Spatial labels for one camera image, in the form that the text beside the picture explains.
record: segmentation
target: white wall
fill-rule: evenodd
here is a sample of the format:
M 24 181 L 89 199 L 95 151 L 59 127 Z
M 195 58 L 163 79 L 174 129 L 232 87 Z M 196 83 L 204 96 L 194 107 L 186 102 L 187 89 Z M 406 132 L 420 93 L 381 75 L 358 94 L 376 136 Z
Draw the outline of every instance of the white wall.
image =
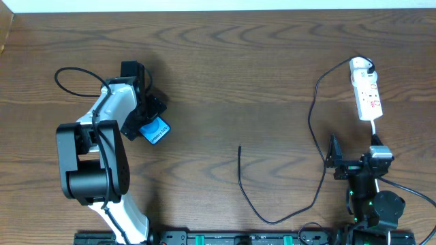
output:
M 3 0 L 14 13 L 436 8 L 436 0 Z

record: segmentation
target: power cord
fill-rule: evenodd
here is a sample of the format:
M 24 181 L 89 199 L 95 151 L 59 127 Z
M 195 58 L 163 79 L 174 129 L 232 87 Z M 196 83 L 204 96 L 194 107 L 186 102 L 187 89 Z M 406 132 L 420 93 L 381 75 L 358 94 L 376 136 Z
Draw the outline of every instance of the power cord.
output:
M 375 135 L 375 122 L 374 122 L 374 120 L 371 120 L 371 130 L 373 132 L 373 135 Z
M 73 70 L 73 71 L 81 71 L 81 72 L 85 72 L 86 74 L 89 74 L 91 76 L 93 76 L 94 78 L 97 78 L 107 89 L 108 92 L 106 93 L 106 96 L 102 99 L 102 101 L 97 105 L 97 107 L 95 108 L 95 110 L 93 110 L 93 117 L 92 117 L 92 128 L 93 131 L 96 132 L 95 133 L 95 139 L 97 140 L 97 145 L 99 147 L 99 150 L 102 153 L 102 159 L 103 159 L 103 164 L 104 164 L 104 170 L 106 173 L 106 196 L 104 197 L 104 202 L 102 205 L 102 209 L 104 210 L 104 213 L 106 215 L 108 215 L 110 221 L 112 222 L 112 224 L 120 231 L 121 235 L 123 236 L 124 242 L 126 244 L 130 244 L 129 240 L 127 239 L 127 236 L 125 234 L 125 231 L 123 231 L 121 229 L 121 227 L 119 226 L 119 224 L 116 222 L 116 220 L 114 219 L 114 217 L 112 216 L 112 214 L 109 212 L 109 208 L 107 208 L 106 206 L 108 205 L 109 202 L 109 196 L 110 196 L 110 187 L 112 186 L 112 178 L 110 177 L 110 169 L 109 169 L 109 165 L 108 165 L 108 157 L 106 156 L 106 151 L 104 150 L 103 147 L 103 142 L 102 139 L 100 137 L 100 135 L 102 134 L 101 131 L 98 129 L 96 120 L 97 117 L 99 116 L 98 113 L 101 110 L 104 102 L 109 98 L 109 96 L 111 95 L 112 90 L 110 89 L 109 85 L 101 78 L 99 77 L 97 74 L 85 70 L 83 68 L 78 68 L 78 67 L 64 67 L 64 68 L 60 68 L 56 71 L 56 73 L 54 74 L 54 80 L 57 84 L 57 86 L 59 86 L 59 88 L 61 88 L 62 90 L 64 90 L 65 92 L 75 95 L 75 96 L 80 96 L 80 97 L 99 97 L 99 95 L 83 95 L 83 94 L 79 94 L 79 93 L 75 93 L 73 91 L 70 91 L 68 89 L 66 89 L 64 86 L 61 85 L 61 83 L 58 80 L 58 75 L 59 73 L 61 73 L 62 71 L 66 71 L 66 70 Z

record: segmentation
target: black bracket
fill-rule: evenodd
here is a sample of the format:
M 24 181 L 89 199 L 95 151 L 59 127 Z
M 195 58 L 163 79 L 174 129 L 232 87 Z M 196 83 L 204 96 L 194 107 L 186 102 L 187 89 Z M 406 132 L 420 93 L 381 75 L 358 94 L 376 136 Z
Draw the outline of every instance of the black bracket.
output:
M 139 129 L 153 122 L 160 114 L 166 110 L 166 105 L 152 94 L 147 95 L 151 88 L 151 77 L 149 85 L 145 87 L 145 67 L 137 61 L 123 61 L 121 63 L 120 78 L 130 78 L 131 85 L 135 88 L 137 104 L 127 116 L 121 133 L 127 139 L 133 141 L 139 136 Z M 126 83 L 120 78 L 113 78 L 108 81 L 109 84 Z
M 117 245 L 114 233 L 76 233 L 74 245 Z
M 383 146 L 377 135 L 371 138 L 372 146 Z M 364 153 L 359 160 L 343 160 L 339 141 L 334 134 L 330 136 L 326 161 L 324 166 L 335 168 L 335 180 L 348 180 L 350 176 L 356 176 L 362 171 L 368 171 L 373 176 L 383 176 L 388 173 L 394 157 L 375 158 L 370 153 Z

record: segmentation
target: blue label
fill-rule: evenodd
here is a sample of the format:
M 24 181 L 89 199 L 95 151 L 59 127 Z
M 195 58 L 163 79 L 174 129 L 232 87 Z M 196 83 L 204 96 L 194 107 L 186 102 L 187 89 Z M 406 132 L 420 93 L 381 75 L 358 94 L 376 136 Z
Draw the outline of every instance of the blue label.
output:
M 153 145 L 156 144 L 164 135 L 170 131 L 171 127 L 160 117 L 153 122 L 142 126 L 139 132 Z

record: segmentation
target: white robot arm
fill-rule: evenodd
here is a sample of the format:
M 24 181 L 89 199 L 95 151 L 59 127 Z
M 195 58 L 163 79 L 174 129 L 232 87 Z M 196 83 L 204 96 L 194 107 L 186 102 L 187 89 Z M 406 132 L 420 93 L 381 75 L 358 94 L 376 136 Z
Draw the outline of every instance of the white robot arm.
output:
M 129 140 L 143 135 L 156 144 L 170 131 L 159 117 L 166 106 L 146 94 L 150 86 L 145 88 L 144 70 L 136 61 L 122 62 L 121 76 L 106 80 L 94 106 L 77 122 L 57 129 L 65 196 L 100 214 L 120 244 L 139 244 L 149 236 L 149 221 L 128 192 L 130 172 L 120 132 Z M 78 158 L 89 152 L 99 152 L 100 158 Z

